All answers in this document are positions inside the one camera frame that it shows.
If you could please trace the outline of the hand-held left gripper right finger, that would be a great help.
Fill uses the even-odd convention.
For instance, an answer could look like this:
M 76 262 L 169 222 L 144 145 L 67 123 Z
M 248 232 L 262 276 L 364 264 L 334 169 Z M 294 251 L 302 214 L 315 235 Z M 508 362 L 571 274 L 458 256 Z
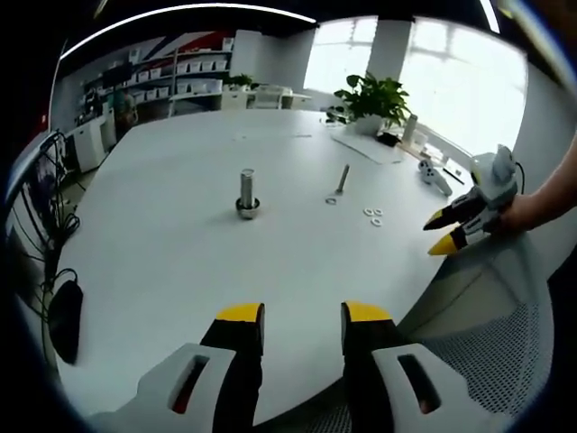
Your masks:
M 341 304 L 343 383 L 353 432 L 477 432 L 486 410 L 466 380 L 402 335 L 376 305 Z

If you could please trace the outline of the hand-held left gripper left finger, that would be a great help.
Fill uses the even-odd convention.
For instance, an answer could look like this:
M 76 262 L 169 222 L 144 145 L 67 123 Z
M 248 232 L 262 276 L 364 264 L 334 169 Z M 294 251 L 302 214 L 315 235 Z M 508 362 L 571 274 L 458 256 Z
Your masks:
M 219 312 L 201 341 L 149 370 L 120 409 L 98 413 L 95 432 L 249 432 L 262 385 L 262 303 Z

